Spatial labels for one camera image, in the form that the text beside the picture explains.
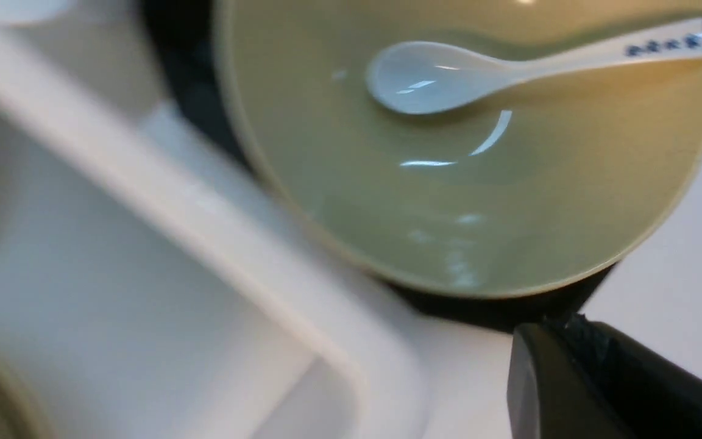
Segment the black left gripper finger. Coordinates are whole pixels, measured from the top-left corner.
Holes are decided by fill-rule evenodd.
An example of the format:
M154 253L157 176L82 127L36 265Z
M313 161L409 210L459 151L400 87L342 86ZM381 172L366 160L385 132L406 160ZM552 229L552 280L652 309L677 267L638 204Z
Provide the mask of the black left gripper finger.
M515 328L514 438L702 438L702 379L580 314Z

